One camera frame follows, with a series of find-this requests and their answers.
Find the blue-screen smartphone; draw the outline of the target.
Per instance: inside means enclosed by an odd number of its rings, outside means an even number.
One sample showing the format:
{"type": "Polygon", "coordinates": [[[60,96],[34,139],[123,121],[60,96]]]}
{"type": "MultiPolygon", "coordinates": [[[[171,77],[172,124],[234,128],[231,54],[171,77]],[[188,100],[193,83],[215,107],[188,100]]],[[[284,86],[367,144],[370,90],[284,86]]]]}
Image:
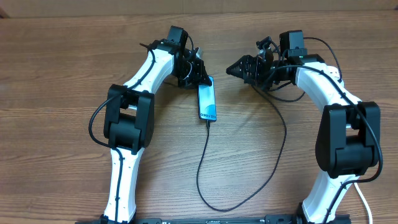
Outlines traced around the blue-screen smartphone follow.
{"type": "Polygon", "coordinates": [[[198,109],[200,119],[215,122],[216,117],[216,100],[215,100],[215,84],[212,76],[209,76],[211,86],[198,86],[198,109]]]}

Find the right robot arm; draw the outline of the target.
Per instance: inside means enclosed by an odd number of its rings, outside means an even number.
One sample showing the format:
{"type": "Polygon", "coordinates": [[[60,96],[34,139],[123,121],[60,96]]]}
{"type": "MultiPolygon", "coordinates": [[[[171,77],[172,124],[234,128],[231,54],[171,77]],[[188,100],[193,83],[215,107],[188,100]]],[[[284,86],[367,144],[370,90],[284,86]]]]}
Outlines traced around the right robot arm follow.
{"type": "Polygon", "coordinates": [[[352,185],[374,181],[382,171],[381,110],[345,88],[339,65],[309,54],[307,39],[301,30],[283,32],[272,50],[275,43],[266,37],[256,43],[257,56],[242,56],[226,73],[265,93],[273,85],[293,84],[310,97],[322,114],[315,143],[320,172],[289,223],[350,223],[349,215],[336,214],[346,192],[352,185]]]}

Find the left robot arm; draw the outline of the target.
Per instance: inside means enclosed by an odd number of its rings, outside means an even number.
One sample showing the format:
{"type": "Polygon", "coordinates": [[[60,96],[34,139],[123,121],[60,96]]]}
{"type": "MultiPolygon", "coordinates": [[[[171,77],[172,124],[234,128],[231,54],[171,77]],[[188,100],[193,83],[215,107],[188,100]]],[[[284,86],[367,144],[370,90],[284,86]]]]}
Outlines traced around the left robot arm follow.
{"type": "Polygon", "coordinates": [[[104,137],[110,149],[112,173],[109,199],[100,223],[134,223],[136,183],[142,154],[152,140],[155,93],[169,76],[180,88],[212,87],[197,49],[188,49],[190,36],[172,26],[165,39],[147,45],[147,58],[123,85],[113,84],[102,106],[104,137]]]}

